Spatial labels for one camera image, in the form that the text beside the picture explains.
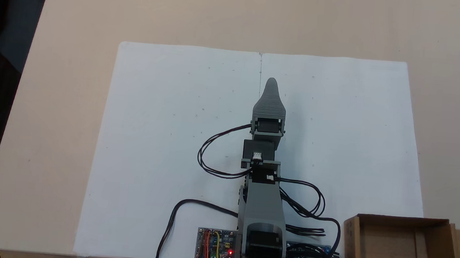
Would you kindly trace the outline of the grey ridged moving gripper jaw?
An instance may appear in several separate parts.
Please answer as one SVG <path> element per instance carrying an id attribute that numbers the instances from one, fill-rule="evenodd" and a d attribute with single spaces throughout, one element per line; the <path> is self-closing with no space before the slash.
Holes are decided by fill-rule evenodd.
<path id="1" fill-rule="evenodd" d="M 252 111 L 251 133 L 254 132 L 256 118 L 286 119 L 286 109 L 280 98 L 278 82 L 274 77 L 268 78 L 264 90 Z"/>

